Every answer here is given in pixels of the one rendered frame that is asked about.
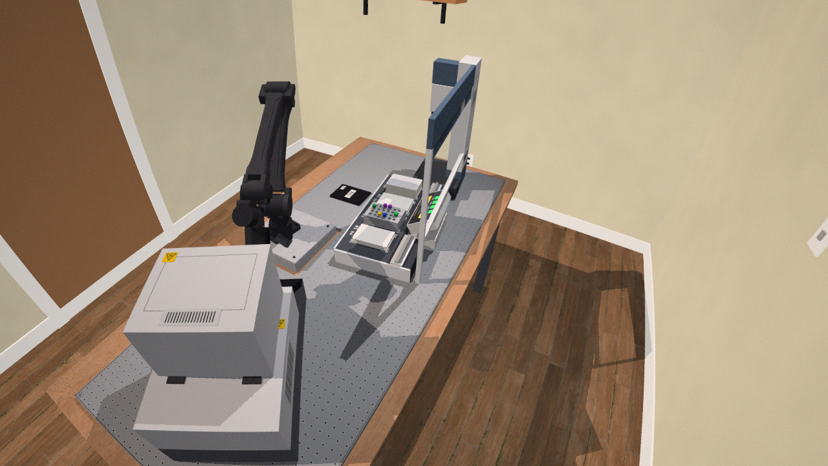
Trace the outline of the white well plate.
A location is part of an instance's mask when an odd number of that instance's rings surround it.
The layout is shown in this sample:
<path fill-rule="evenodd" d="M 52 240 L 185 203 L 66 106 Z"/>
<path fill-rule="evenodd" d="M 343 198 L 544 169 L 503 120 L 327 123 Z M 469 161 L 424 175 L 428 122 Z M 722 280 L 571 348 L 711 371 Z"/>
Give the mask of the white well plate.
<path fill-rule="evenodd" d="M 356 230 L 352 242 L 387 251 L 395 237 L 395 231 L 389 231 L 361 224 Z"/>
<path fill-rule="evenodd" d="M 412 205 L 414 204 L 414 199 L 407 197 L 399 197 L 399 195 L 385 194 L 384 192 L 384 194 L 381 195 L 380 199 L 378 199 L 377 203 L 387 203 L 388 205 L 405 209 L 406 215 L 408 215 Z"/>

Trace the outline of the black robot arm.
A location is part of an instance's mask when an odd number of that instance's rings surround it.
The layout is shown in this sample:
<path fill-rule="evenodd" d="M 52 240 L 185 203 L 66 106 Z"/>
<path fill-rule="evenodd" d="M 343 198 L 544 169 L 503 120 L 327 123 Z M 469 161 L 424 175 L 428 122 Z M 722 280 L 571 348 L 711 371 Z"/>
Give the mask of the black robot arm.
<path fill-rule="evenodd" d="M 301 224 L 290 217 L 292 188 L 286 188 L 285 181 L 288 119 L 295 107 L 295 92 L 295 84 L 290 82 L 261 84 L 259 102 L 265 104 L 265 108 L 252 158 L 241 184 L 240 200 L 232 212 L 232 220 L 239 227 L 265 225 L 265 216 L 270 218 L 269 227 L 252 228 L 253 245 L 271 244 L 272 241 L 288 248 L 293 233 L 301 230 Z M 257 206 L 259 203 L 261 205 Z"/>

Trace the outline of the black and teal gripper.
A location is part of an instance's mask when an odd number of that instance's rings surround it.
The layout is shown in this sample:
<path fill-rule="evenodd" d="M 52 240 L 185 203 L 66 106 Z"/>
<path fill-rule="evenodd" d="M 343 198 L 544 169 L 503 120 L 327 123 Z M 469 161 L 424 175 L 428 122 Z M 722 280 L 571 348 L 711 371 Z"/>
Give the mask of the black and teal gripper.
<path fill-rule="evenodd" d="M 265 225 L 254 225 L 253 227 L 245 227 L 245 245 L 252 245 L 252 228 L 265 227 Z"/>

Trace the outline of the black flat rectangular pad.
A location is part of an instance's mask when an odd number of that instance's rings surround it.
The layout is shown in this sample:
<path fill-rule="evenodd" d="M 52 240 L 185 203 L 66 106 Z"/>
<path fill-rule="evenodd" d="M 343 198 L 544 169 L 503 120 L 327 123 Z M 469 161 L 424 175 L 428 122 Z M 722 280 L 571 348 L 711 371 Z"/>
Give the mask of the black flat rectangular pad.
<path fill-rule="evenodd" d="M 369 191 L 342 184 L 329 197 L 360 206 L 370 195 Z"/>

